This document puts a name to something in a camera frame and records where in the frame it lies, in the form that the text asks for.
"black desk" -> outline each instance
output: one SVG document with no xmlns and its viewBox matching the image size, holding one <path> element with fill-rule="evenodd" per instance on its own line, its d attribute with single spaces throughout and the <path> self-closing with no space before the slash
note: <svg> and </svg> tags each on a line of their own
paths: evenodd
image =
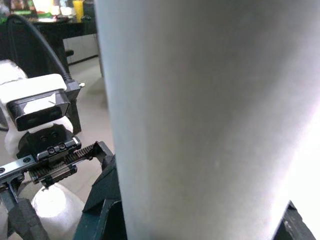
<svg viewBox="0 0 320 240">
<path fill-rule="evenodd" d="M 37 22 L 34 25 L 49 42 L 65 69 L 69 71 L 63 39 L 97 33 L 94 20 L 86 22 Z M 14 26 L 14 40 L 18 55 L 17 64 L 29 78 L 56 73 L 36 39 L 23 25 Z M 0 24 L 0 60 L 11 59 L 6 25 Z"/>
</svg>

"white cylindrical object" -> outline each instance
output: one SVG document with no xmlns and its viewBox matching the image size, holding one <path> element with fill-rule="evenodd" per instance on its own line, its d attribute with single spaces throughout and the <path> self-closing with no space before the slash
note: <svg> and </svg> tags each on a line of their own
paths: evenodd
<svg viewBox="0 0 320 240">
<path fill-rule="evenodd" d="M 305 131 L 319 127 L 319 10 L 97 1 L 129 240 L 272 238 Z"/>
<path fill-rule="evenodd" d="M 82 215 L 84 203 L 59 183 L 42 187 L 31 204 L 50 240 L 71 240 Z"/>
</svg>

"black plastic part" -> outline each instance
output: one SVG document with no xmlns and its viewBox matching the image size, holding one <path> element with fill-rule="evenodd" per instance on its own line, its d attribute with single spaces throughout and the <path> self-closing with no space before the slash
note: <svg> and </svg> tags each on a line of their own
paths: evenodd
<svg viewBox="0 0 320 240">
<path fill-rule="evenodd" d="M 32 155 L 37 162 L 54 162 L 80 148 L 81 142 L 72 132 L 63 125 L 55 124 L 35 133 L 27 132 L 19 142 L 17 157 Z"/>
<path fill-rule="evenodd" d="M 42 180 L 41 183 L 46 188 L 50 187 L 51 185 L 61 181 L 62 179 L 65 179 L 72 174 L 75 174 L 77 172 L 78 168 L 76 165 L 70 165 L 65 168 L 64 172 L 62 174 L 59 174 L 58 176 L 49 176 L 46 179 Z"/>
<path fill-rule="evenodd" d="M 49 98 L 51 96 L 54 97 L 54 101 L 52 102 L 54 106 L 26 112 L 28 104 L 33 104 L 33 101 L 41 101 L 41 99 Z M 18 131 L 25 131 L 62 118 L 66 115 L 69 105 L 70 102 L 67 98 L 67 94 L 62 90 L 55 90 L 14 100 L 9 102 L 6 106 Z"/>
<path fill-rule="evenodd" d="M 49 240 L 35 209 L 28 199 L 20 199 L 8 212 L 8 221 L 24 240 Z"/>
<path fill-rule="evenodd" d="M 316 240 L 290 201 L 273 240 Z"/>
<path fill-rule="evenodd" d="M 101 163 L 102 170 L 104 170 L 112 160 L 116 158 L 103 141 L 96 141 L 92 151 L 93 156 Z"/>
<path fill-rule="evenodd" d="M 77 108 L 77 96 L 80 92 L 81 87 L 71 77 L 65 83 L 67 86 L 65 93 L 70 101 L 70 106 L 67 110 L 66 116 L 70 119 L 72 123 L 73 134 L 76 135 L 81 132 L 81 125 Z"/>
<path fill-rule="evenodd" d="M 73 240 L 87 239 L 127 239 L 114 156 L 93 184 L 73 237 Z"/>
</svg>

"gray tile floor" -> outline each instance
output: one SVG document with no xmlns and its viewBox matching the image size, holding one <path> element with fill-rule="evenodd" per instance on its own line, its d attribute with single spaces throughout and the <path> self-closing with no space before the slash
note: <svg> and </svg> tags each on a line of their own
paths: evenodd
<svg viewBox="0 0 320 240">
<path fill-rule="evenodd" d="M 111 126 L 109 121 L 107 98 L 105 94 L 105 83 L 102 78 L 99 59 L 93 58 L 70 66 L 72 77 L 79 83 L 85 83 L 78 96 L 78 111 L 82 127 L 82 132 L 78 134 L 85 147 L 95 141 L 104 141 L 114 152 Z M 4 138 L 6 133 L 0 132 L 0 165 L 13 161 L 4 148 Z M 91 185 L 101 173 L 99 162 L 83 161 L 78 166 L 76 174 L 60 181 L 59 183 L 67 187 L 79 198 L 86 202 Z"/>
</svg>

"screw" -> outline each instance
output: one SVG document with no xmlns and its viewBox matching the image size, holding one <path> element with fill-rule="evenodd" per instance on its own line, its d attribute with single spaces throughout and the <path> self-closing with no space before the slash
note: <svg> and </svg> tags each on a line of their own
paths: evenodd
<svg viewBox="0 0 320 240">
<path fill-rule="evenodd" d="M 64 143 L 60 143 L 60 144 L 59 144 L 59 148 L 60 148 L 60 150 L 63 150 L 63 149 L 65 149 L 65 148 L 66 148 L 66 146 L 65 146 L 65 144 L 64 144 Z"/>
<path fill-rule="evenodd" d="M 49 147 L 48 148 L 48 152 L 49 152 L 49 154 L 54 154 L 55 153 L 55 149 L 53 147 Z"/>
<path fill-rule="evenodd" d="M 28 163 L 28 162 L 30 162 L 30 160 L 31 160 L 30 157 L 26 157 L 25 159 L 23 159 L 23 162 Z"/>
</svg>

